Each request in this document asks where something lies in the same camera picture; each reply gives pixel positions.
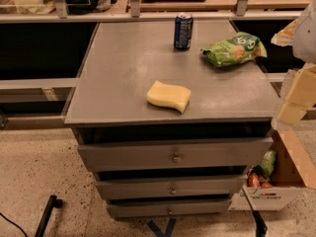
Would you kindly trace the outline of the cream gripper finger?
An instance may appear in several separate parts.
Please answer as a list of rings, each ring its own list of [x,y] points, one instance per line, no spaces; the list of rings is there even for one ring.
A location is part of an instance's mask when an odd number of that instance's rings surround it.
[[[280,99],[272,119],[274,130],[288,130],[316,105],[316,64],[289,70],[282,82]]]
[[[295,27],[298,20],[295,19],[289,23],[284,29],[274,34],[271,43],[278,46],[292,46]]]

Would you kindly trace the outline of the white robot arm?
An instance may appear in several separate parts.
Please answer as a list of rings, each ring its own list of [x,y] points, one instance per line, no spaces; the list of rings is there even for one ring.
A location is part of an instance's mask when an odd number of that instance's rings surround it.
[[[297,124],[316,104],[316,0],[313,0],[297,20],[277,33],[291,40],[293,56],[305,62],[298,71],[289,70],[284,77],[276,112],[272,120],[275,130],[288,130]]]

